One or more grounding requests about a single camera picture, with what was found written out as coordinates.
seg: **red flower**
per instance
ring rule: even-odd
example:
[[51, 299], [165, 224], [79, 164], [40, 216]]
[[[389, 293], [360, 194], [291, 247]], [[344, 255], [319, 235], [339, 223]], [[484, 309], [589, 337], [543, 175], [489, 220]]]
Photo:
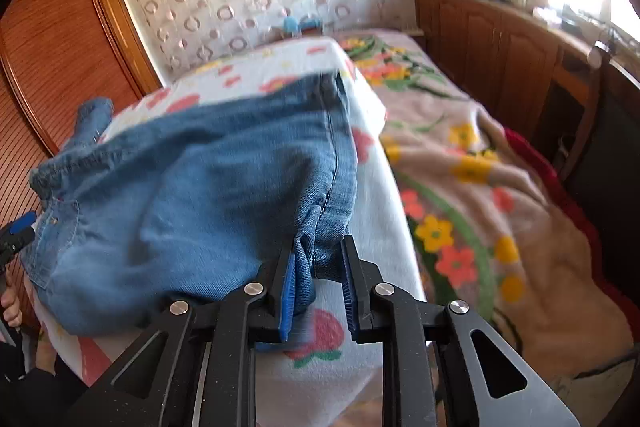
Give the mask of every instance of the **red flower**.
[[453, 288], [460, 288], [465, 282], [478, 280], [475, 254], [471, 248], [456, 250], [454, 247], [442, 247], [441, 252], [442, 257], [436, 263], [436, 272], [449, 278]]
[[339, 347], [344, 342], [344, 330], [331, 313], [314, 308], [309, 310], [313, 313], [314, 340], [295, 351], [285, 351], [291, 360], [294, 360], [294, 367], [304, 367], [313, 357], [321, 360], [337, 360], [342, 356]]
[[295, 82], [297, 79], [298, 77], [295, 75], [276, 76], [266, 84], [262, 84], [260, 86], [260, 91], [267, 92], [267, 93], [276, 92], [282, 89], [284, 86], [287, 86], [287, 84], [291, 84], [292, 82]]
[[418, 193], [415, 190], [403, 190], [400, 192], [404, 213], [413, 217], [416, 221], [420, 221], [424, 217], [424, 208], [418, 201]]
[[172, 105], [166, 108], [166, 111], [164, 113], [171, 114], [172, 112], [178, 112], [178, 111], [188, 109], [196, 105], [199, 101], [200, 101], [199, 94], [190, 94], [189, 96], [185, 96], [184, 98], [181, 98], [180, 100], [177, 100], [176, 102], [172, 103]]
[[466, 151], [463, 151], [462, 149], [445, 149], [445, 152], [455, 156], [466, 156]]
[[494, 204], [501, 212], [509, 214], [513, 212], [513, 197], [504, 187], [495, 187], [493, 190]]
[[168, 97], [169, 93], [171, 93], [171, 88], [169, 88], [169, 87], [165, 87], [164, 89], [156, 91], [149, 98], [148, 102], [146, 102], [146, 108], [147, 109], [153, 109], [154, 107], [156, 107], [156, 105], [158, 105], [160, 102], [162, 102], [162, 100], [164, 100], [166, 97]]
[[373, 139], [357, 127], [351, 127], [351, 134], [356, 145], [358, 163], [365, 163], [369, 159], [369, 147], [373, 145]]
[[317, 53], [324, 53], [326, 51], [326, 46], [314, 46], [313, 48], [309, 48], [306, 51], [307, 55], [315, 55]]
[[228, 72], [229, 72], [229, 71], [231, 71], [233, 68], [234, 68], [234, 67], [233, 67], [233, 66], [230, 66], [230, 65], [222, 66], [222, 67], [218, 70], [218, 74], [219, 74], [219, 75], [222, 75], [222, 74], [228, 73]]
[[242, 78], [242, 77], [241, 77], [239, 74], [238, 74], [238, 75], [236, 75], [236, 76], [232, 76], [231, 78], [228, 78], [228, 79], [226, 79], [226, 80], [225, 80], [225, 84], [224, 84], [224, 86], [225, 86], [225, 87], [231, 87], [231, 86], [233, 86], [236, 82], [240, 82], [241, 78]]

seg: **wooden cabinet door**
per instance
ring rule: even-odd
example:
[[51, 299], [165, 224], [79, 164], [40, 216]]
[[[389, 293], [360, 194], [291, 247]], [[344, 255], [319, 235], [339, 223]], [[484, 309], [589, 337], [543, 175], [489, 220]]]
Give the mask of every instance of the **wooden cabinet door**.
[[106, 96], [120, 111], [142, 97], [99, 0], [12, 0], [0, 20], [0, 62], [52, 154], [82, 102]]
[[429, 56], [433, 60], [437, 60], [436, 46], [434, 45], [434, 35], [436, 34], [434, 10], [435, 0], [415, 0], [415, 15], [418, 28], [424, 31]]
[[456, 84], [461, 85], [465, 72], [466, 24], [457, 0], [436, 0], [434, 36], [438, 67]]
[[498, 74], [502, 92], [495, 117], [531, 139], [545, 103], [558, 55], [557, 41], [518, 16], [502, 16]]
[[460, 86], [495, 114], [502, 87], [496, 74], [500, 14], [489, 6], [469, 2], [465, 4], [463, 17], [466, 28], [465, 72]]

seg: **jeans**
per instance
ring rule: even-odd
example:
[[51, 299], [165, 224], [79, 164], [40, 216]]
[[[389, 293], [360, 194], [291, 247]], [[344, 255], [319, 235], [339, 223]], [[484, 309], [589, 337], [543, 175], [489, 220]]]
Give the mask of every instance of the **jeans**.
[[44, 215], [22, 263], [69, 333], [141, 326], [177, 298], [220, 300], [283, 245], [295, 311], [313, 302], [312, 278], [340, 279], [357, 161], [337, 72], [100, 144], [109, 104], [81, 106], [74, 137], [30, 176]]

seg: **silver rivet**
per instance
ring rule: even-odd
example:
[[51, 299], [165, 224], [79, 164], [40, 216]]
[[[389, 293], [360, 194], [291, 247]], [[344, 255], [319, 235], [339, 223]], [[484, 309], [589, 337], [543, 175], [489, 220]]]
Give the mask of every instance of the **silver rivet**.
[[457, 299], [449, 303], [449, 309], [458, 315], [464, 315], [469, 311], [469, 305], [465, 301]]
[[169, 306], [169, 311], [174, 315], [185, 314], [188, 309], [189, 305], [185, 301], [175, 301], [171, 306]]
[[260, 295], [263, 290], [264, 286], [262, 286], [259, 282], [250, 282], [244, 287], [244, 293], [246, 293], [247, 295]]
[[376, 293], [378, 295], [392, 295], [394, 291], [396, 291], [396, 289], [388, 282], [376, 284]]

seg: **floral blanket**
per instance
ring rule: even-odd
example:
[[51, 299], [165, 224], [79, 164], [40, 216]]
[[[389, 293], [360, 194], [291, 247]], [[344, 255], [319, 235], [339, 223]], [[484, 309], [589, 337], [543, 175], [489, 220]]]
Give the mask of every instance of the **floral blanket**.
[[340, 44], [386, 107], [380, 139], [430, 300], [470, 302], [552, 386], [626, 353], [630, 328], [593, 282], [589, 239], [514, 152], [513, 133], [407, 36]]

